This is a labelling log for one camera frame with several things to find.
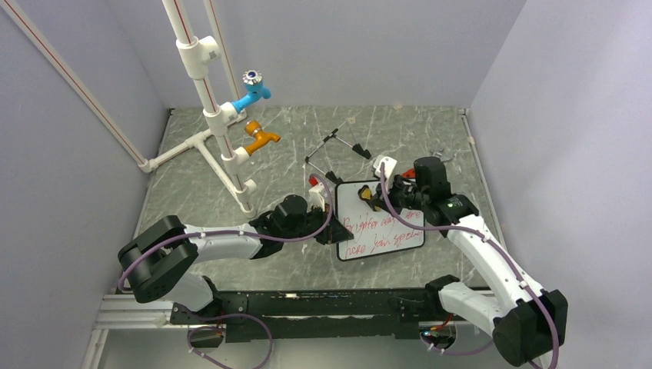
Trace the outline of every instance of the orange faucet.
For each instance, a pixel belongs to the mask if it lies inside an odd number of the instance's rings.
[[[247,153],[249,153],[249,156],[253,155],[259,148],[265,146],[270,140],[274,142],[279,142],[281,140],[281,136],[275,133],[263,131],[263,128],[258,121],[248,122],[244,127],[244,131],[247,132],[247,135],[256,139],[253,144],[244,147],[244,149],[247,150]]]

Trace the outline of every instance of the marble table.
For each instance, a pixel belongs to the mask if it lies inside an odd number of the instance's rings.
[[[265,131],[282,137],[278,143],[271,142],[256,152],[243,168],[242,177],[254,179],[260,188],[252,198],[259,214],[271,210],[288,194],[308,196],[307,178],[314,169],[304,165],[305,155],[347,118],[354,118],[353,133],[371,152],[372,159],[365,160],[342,143],[330,141],[314,156],[319,168],[331,169],[345,181],[372,179],[371,163],[379,154],[397,159],[397,170],[402,173],[414,159],[444,147],[456,153],[455,159],[446,164],[453,191],[467,195],[496,234],[495,217],[455,107],[254,106],[247,111],[247,120],[256,119]],[[235,147],[253,140],[245,134],[244,126],[245,122],[240,122],[229,128]],[[173,110],[163,150],[206,128],[200,108]],[[341,135],[353,141],[345,126]],[[207,147],[219,157],[215,138],[208,139]],[[176,214],[184,223],[197,226],[248,221],[197,150],[184,152],[153,175],[140,231],[167,214]],[[446,274],[456,275],[473,287],[486,286],[469,260],[438,233],[426,234],[421,248],[356,261],[339,261],[335,246],[309,241],[286,244],[269,258],[209,261],[195,265],[191,271],[209,276],[223,291],[421,288]]]

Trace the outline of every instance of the red object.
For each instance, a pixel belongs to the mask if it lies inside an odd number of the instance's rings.
[[[403,173],[403,178],[406,179],[415,179],[417,175],[414,173],[414,168],[410,169],[409,171],[406,171]]]

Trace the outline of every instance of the white wall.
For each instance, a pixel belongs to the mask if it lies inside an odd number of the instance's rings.
[[[529,0],[471,106],[522,265],[569,301],[563,368],[652,367],[652,4]]]
[[[273,105],[469,106],[524,0],[296,2],[214,0],[239,76],[262,71]],[[170,107],[197,106],[160,2],[108,0]],[[195,32],[211,32],[202,1],[185,1]],[[219,101],[231,99],[221,63]]]
[[[104,2],[21,2],[151,157],[166,110]],[[0,367],[75,368],[148,176],[0,10]]]

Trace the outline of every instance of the table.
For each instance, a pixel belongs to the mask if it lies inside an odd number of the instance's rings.
[[[372,179],[371,164],[377,155],[397,159],[397,172],[402,173],[411,168],[414,159],[444,147],[456,153],[455,159],[446,164],[453,192],[467,195],[496,235],[497,222],[455,107],[253,106],[247,112],[247,121],[256,119],[265,131],[281,136],[278,143],[270,142],[254,153],[250,164],[242,169],[243,178],[258,183],[259,191],[252,195],[252,202],[259,214],[271,210],[288,194],[308,196],[307,179],[313,169],[304,165],[305,155],[347,118],[354,118],[354,136],[371,152],[372,159],[363,159],[342,143],[331,140],[326,149],[314,156],[319,168],[331,169],[345,181]],[[253,141],[245,134],[244,126],[243,121],[229,128],[235,147]],[[163,150],[206,127],[200,108],[173,110]],[[345,126],[339,133],[344,140],[353,141]],[[215,138],[208,139],[207,147],[219,158]],[[185,224],[197,226],[229,226],[248,221],[197,150],[173,158],[153,175],[139,231],[168,214],[176,214]],[[209,261],[195,265],[191,271],[210,277],[223,291],[422,288],[446,274],[458,276],[472,287],[486,287],[471,262],[439,233],[426,234],[422,248],[357,261],[339,261],[335,246],[316,241],[305,245],[286,244],[281,252],[255,261]]]

